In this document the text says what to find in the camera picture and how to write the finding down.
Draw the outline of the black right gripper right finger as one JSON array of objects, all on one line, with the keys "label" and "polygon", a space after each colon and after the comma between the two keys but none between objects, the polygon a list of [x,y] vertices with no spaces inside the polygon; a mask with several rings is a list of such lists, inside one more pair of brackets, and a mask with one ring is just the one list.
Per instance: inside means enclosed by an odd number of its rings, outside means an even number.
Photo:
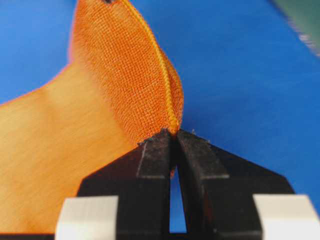
[{"label": "black right gripper right finger", "polygon": [[190,238],[262,239],[253,194],[292,194],[287,179],[187,131],[178,132],[177,142],[177,168]]}]

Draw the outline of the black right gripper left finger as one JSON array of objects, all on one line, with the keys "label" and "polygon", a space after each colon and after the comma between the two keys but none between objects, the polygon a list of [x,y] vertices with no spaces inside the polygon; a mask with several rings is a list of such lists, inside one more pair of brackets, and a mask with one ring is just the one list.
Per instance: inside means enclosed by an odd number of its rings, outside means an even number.
[{"label": "black right gripper left finger", "polygon": [[162,129],[82,180],[78,197],[118,196],[117,240],[169,236],[171,142],[170,133]]}]

